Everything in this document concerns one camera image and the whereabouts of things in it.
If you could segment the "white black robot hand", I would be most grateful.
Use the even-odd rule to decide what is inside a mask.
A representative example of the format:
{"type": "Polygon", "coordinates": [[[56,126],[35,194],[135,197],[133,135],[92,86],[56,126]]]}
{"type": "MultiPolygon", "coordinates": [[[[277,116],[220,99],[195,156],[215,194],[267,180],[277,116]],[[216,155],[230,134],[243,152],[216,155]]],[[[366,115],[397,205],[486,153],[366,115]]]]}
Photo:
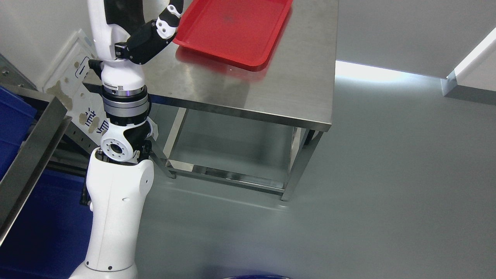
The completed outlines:
{"type": "Polygon", "coordinates": [[[176,36],[184,2],[170,0],[150,21],[144,19],[142,0],[89,0],[87,5],[104,90],[117,96],[143,92],[142,66],[176,36]]]}

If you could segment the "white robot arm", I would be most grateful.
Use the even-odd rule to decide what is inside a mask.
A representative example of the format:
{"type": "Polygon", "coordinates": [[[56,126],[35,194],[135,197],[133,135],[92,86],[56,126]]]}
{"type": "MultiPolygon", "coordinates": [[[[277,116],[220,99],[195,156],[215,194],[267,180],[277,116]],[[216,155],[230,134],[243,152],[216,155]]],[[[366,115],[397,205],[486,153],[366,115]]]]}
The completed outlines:
{"type": "Polygon", "coordinates": [[[149,95],[146,86],[103,86],[102,99],[109,126],[90,154],[82,196],[93,214],[91,235],[85,259],[70,278],[136,279],[138,230],[154,180],[149,95]]]}

